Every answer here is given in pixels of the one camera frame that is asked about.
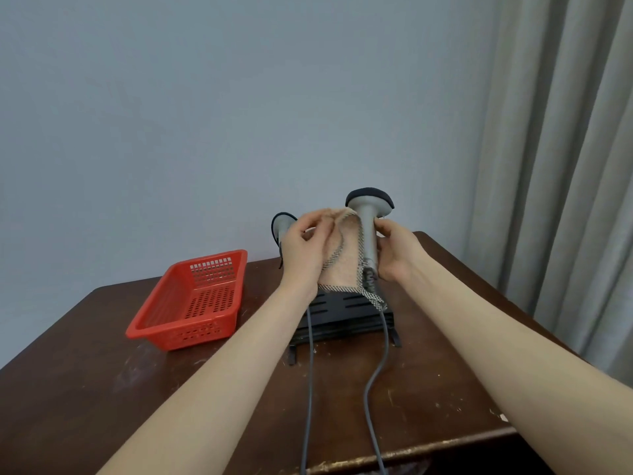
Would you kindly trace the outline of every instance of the left hand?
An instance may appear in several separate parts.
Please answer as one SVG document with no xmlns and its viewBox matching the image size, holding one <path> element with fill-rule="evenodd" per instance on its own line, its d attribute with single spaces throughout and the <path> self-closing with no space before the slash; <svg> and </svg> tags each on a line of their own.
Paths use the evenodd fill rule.
<svg viewBox="0 0 633 475">
<path fill-rule="evenodd" d="M 280 287 L 299 289 L 310 300 L 317 295 L 316 284 L 325 263 L 323 247 L 334 228 L 334 219 L 328 216 L 329 213 L 329 209 L 306 213 L 290 226 L 281 239 L 284 276 Z M 313 227 L 316 227 L 313 233 L 306 234 Z"/>
</svg>

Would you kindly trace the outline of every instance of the gray curtain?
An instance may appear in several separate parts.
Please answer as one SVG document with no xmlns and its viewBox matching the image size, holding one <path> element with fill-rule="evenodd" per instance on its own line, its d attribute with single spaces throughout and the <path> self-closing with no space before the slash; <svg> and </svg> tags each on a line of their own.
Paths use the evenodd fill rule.
<svg viewBox="0 0 633 475">
<path fill-rule="evenodd" d="M 502 0 L 465 262 L 633 386 L 633 0 Z"/>
</svg>

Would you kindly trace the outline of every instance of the red basket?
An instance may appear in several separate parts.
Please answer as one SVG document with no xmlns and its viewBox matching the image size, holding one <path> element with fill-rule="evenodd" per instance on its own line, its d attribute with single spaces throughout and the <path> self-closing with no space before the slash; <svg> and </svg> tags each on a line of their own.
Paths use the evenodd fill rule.
<svg viewBox="0 0 633 475">
<path fill-rule="evenodd" d="M 171 265 L 125 335 L 147 338 L 162 350 L 233 335 L 242 301 L 246 250 Z"/>
</svg>

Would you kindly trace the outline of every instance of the brown table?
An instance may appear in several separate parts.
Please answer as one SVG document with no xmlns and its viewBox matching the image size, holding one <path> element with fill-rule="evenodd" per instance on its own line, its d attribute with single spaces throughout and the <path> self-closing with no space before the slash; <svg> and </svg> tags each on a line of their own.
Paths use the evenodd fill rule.
<svg viewBox="0 0 633 475">
<path fill-rule="evenodd" d="M 437 261 L 514 319 L 559 343 L 428 235 Z M 278 286 L 279 259 L 248 263 L 238 326 Z M 0 370 L 0 472 L 93 474 L 222 342 L 164 353 L 124 332 L 158 278 L 101 287 Z M 515 433 L 438 329 L 393 285 L 384 284 L 402 348 L 371 392 L 387 460 Z M 316 344 L 311 473 L 361 469 L 375 460 L 362 393 L 382 355 L 382 333 Z M 297 472 L 307 407 L 308 347 L 282 358 L 227 474 Z"/>
</svg>

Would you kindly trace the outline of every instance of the wall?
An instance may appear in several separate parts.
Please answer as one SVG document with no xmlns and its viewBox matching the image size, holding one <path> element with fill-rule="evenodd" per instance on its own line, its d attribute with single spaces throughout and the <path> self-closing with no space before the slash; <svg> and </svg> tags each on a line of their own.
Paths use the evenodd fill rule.
<svg viewBox="0 0 633 475">
<path fill-rule="evenodd" d="M 461 256 L 499 0 L 0 0 L 0 366 L 373 185 Z"/>
</svg>

